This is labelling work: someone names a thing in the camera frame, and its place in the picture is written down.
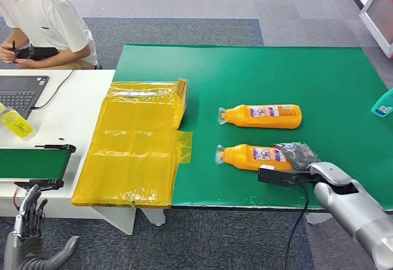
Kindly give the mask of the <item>person's left hand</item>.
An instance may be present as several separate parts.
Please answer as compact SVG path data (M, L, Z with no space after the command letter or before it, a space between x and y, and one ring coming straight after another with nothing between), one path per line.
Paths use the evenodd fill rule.
M14 59L14 64L21 69L35 69L36 61L32 59Z

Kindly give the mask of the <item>person's right hand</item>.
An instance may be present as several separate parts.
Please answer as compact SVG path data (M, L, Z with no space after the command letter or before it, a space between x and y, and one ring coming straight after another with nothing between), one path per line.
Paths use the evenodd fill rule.
M5 64L14 63L16 56L11 44L2 43L0 47L0 59Z

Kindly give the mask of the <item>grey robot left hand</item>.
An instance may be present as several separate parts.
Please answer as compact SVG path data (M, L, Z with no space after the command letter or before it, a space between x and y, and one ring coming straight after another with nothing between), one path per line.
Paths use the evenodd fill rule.
M5 269L62 269L79 246L79 236L70 238L63 249L50 258L43 255L42 220L44 199L38 204L42 191L37 184L28 190L9 233L4 255Z

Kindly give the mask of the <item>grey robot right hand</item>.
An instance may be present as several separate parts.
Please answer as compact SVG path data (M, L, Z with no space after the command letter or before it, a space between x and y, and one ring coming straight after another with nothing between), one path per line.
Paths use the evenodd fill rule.
M305 171L309 165L320 162L320 158L304 142L274 144L288 160L293 170Z

